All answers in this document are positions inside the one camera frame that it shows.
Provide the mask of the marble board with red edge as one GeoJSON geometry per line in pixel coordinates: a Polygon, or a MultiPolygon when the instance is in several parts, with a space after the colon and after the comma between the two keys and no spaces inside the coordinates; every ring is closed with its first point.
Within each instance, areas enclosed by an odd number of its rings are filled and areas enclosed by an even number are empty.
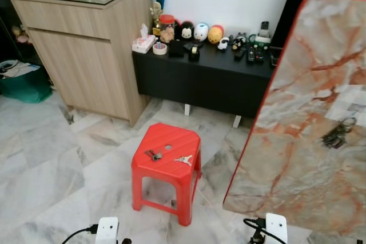
{"type": "Polygon", "coordinates": [[[315,233],[366,236],[366,129],[339,149],[321,137],[343,85],[366,90],[366,0],[303,0],[249,132],[223,207],[282,215],[315,233]]]}

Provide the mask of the white paper patch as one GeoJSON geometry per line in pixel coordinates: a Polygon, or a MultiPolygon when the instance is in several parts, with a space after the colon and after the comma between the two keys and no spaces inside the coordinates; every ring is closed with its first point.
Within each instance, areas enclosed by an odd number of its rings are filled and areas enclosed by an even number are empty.
{"type": "Polygon", "coordinates": [[[365,86],[343,85],[338,87],[336,91],[337,98],[329,107],[326,118],[333,121],[353,118],[358,126],[364,126],[366,117],[365,86]]]}

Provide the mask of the green storage bin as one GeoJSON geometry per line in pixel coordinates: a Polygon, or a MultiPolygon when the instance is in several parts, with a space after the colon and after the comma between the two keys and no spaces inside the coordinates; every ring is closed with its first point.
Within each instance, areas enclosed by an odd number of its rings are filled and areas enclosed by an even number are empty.
{"type": "Polygon", "coordinates": [[[52,95],[52,89],[46,69],[18,59],[0,62],[0,95],[24,103],[47,100],[52,95]]]}

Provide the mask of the small gold trophy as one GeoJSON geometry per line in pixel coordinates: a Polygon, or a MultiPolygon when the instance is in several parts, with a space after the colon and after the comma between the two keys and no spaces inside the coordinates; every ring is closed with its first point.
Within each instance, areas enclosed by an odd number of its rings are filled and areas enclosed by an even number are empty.
{"type": "Polygon", "coordinates": [[[150,12],[152,15],[152,27],[159,28],[160,25],[160,16],[162,15],[162,6],[157,1],[153,2],[152,7],[150,8],[150,12]]]}

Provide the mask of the white round plush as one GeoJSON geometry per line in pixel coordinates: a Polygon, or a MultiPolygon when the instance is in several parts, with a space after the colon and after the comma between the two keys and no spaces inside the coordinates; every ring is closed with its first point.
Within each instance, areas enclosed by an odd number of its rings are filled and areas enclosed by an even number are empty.
{"type": "Polygon", "coordinates": [[[206,41],[209,33],[209,25],[206,23],[198,23],[193,30],[193,37],[197,41],[206,41]]]}

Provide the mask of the small panda toy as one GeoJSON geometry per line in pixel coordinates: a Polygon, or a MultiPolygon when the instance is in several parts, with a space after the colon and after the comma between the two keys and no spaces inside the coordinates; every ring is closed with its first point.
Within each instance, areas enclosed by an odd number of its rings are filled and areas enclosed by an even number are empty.
{"type": "Polygon", "coordinates": [[[220,51],[226,51],[228,48],[229,42],[230,42],[230,38],[228,38],[228,37],[221,38],[221,40],[219,41],[219,43],[217,45],[217,49],[220,51]]]}

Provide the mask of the red plastic stool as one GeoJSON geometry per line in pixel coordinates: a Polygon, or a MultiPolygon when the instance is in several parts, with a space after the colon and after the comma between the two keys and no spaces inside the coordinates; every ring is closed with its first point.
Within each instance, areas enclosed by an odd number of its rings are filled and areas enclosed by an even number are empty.
{"type": "Polygon", "coordinates": [[[194,131],[164,123],[150,126],[131,162],[132,208],[141,210],[146,205],[176,215],[181,226],[193,220],[193,200],[196,184],[202,176],[201,138],[194,131]],[[146,150],[162,150],[162,160],[152,161],[146,150]],[[193,166],[174,161],[181,156],[193,155],[193,166]],[[143,198],[143,179],[167,182],[175,189],[175,207],[157,204],[143,198]]]}

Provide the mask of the cordless phone on base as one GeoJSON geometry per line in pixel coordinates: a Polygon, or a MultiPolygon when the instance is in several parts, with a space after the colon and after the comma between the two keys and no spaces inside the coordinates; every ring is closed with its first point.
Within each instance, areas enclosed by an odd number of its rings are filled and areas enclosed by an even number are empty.
{"type": "Polygon", "coordinates": [[[260,45],[269,45],[271,43],[271,35],[269,29],[269,21],[264,21],[260,25],[259,32],[254,36],[254,42],[260,45]]]}

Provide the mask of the black mouse plush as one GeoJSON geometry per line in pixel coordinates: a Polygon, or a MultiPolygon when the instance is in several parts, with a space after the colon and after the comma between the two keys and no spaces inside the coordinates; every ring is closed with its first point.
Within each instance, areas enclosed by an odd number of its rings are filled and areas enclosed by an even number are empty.
{"type": "Polygon", "coordinates": [[[180,40],[190,40],[193,38],[194,24],[191,21],[185,21],[180,24],[180,29],[176,32],[176,37],[180,40]]]}

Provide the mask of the light wooden cabinet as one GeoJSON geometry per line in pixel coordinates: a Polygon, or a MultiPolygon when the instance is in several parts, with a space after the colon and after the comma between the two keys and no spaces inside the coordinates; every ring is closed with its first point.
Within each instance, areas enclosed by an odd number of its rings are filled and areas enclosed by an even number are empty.
{"type": "Polygon", "coordinates": [[[152,0],[10,0],[65,105],[135,125],[132,43],[152,21],[152,0]]]}

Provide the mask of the white tape roll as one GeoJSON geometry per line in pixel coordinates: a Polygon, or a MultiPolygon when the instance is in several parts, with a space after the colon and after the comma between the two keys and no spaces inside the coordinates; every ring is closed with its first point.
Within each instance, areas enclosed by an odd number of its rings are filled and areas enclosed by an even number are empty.
{"type": "Polygon", "coordinates": [[[168,45],[162,42],[157,42],[152,46],[153,54],[165,55],[168,52],[168,45]]]}

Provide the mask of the yellow round plush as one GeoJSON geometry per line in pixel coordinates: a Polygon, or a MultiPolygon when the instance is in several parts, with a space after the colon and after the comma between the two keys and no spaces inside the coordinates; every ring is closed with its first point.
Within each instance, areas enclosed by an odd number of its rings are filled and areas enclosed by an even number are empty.
{"type": "Polygon", "coordinates": [[[213,25],[209,28],[209,32],[207,35],[207,40],[212,45],[218,45],[220,41],[223,39],[224,36],[224,30],[222,25],[213,25]]]}

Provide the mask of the clear jar with red lid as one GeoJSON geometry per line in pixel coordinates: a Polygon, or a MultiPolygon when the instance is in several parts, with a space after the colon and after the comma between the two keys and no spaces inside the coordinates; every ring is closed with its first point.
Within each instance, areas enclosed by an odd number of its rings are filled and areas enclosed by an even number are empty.
{"type": "Polygon", "coordinates": [[[169,43],[175,38],[175,22],[176,19],[170,14],[162,14],[159,18],[160,22],[160,41],[169,43]]]}

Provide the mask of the pink tissue box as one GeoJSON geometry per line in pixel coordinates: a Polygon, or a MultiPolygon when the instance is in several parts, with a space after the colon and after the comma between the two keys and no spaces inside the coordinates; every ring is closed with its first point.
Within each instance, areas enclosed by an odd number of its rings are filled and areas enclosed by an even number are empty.
{"type": "Polygon", "coordinates": [[[149,33],[149,28],[145,24],[141,25],[140,36],[132,43],[132,51],[134,53],[146,54],[151,50],[157,41],[157,36],[149,33]]]}

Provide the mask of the dark key bunch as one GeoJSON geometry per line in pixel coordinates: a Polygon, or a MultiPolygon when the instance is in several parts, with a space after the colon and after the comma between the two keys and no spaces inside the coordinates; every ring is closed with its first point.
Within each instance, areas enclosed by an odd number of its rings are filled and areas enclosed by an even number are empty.
{"type": "Polygon", "coordinates": [[[149,156],[152,161],[159,161],[162,160],[163,153],[162,150],[146,150],[144,151],[144,154],[149,156]]]}

